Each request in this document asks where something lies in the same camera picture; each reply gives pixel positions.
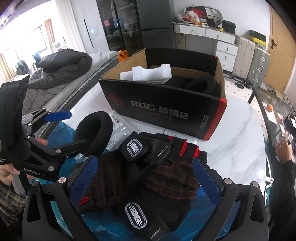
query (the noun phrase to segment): white desk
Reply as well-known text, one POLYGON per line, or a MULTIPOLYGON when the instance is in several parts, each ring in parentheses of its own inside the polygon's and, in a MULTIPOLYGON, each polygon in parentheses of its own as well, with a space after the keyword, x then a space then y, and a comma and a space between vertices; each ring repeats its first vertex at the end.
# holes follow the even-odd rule
MULTIPOLYGON (((209 141, 186 136, 175 131, 124 117, 130 127, 139 131, 164 133, 187 139, 208 153, 208 165, 222 178, 249 185, 257 181, 262 193, 265 187, 266 161, 264 138, 258 114, 243 100, 226 95, 228 105, 209 141)), ((73 116, 64 123, 77 128, 79 122, 95 111, 111 112, 100 84, 96 84, 72 109, 73 116)))
POLYGON ((174 32, 179 34, 190 34, 215 39, 215 55, 219 57, 222 69, 232 72, 237 55, 237 45, 234 44, 235 35, 217 29, 174 23, 174 32))

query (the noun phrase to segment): headphone ear pad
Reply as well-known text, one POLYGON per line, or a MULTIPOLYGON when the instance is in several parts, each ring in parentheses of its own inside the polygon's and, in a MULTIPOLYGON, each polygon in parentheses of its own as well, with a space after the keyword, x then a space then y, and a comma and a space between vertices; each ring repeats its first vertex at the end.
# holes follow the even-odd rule
POLYGON ((191 81, 185 89, 192 90, 208 95, 212 95, 215 97, 221 96, 221 87, 214 79, 214 77, 210 75, 202 76, 196 80, 191 81))
POLYGON ((104 111, 89 114, 78 125, 74 139, 86 140, 89 148, 82 154, 99 157, 107 147, 113 132, 111 117, 104 111))

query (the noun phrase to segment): person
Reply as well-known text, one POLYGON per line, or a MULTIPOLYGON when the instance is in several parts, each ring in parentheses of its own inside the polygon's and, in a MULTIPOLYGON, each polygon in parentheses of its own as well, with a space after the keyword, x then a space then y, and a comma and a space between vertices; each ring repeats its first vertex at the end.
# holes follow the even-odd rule
MULTIPOLYGON (((47 145, 46 140, 36 140, 47 145)), ((18 175, 20 172, 11 163, 0 166, 0 236, 3 240, 21 240, 22 214, 26 199, 14 191, 12 174, 18 175)))
POLYGON ((285 137, 279 140, 275 150, 280 169, 272 184, 274 200, 271 206, 269 240, 296 240, 296 171, 292 161, 292 150, 285 137))

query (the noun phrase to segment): gray bedding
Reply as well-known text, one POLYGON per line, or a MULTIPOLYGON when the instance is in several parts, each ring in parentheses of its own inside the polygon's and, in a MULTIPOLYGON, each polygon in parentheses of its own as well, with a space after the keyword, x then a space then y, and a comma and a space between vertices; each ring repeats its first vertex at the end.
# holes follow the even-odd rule
POLYGON ((39 68, 30 77, 22 114, 42 108, 70 82, 90 70, 92 58, 83 52, 63 49, 39 62, 39 68))

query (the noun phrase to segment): nike box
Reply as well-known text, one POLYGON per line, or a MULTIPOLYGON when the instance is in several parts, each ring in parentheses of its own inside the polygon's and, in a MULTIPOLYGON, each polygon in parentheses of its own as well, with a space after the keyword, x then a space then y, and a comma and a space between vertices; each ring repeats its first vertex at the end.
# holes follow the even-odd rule
POLYGON ((209 140, 226 109, 225 85, 218 57, 181 49, 146 48, 106 72, 100 84, 112 109, 156 126, 209 140), (177 87, 120 80, 132 67, 170 64, 172 75, 198 78, 212 75, 221 98, 177 87))

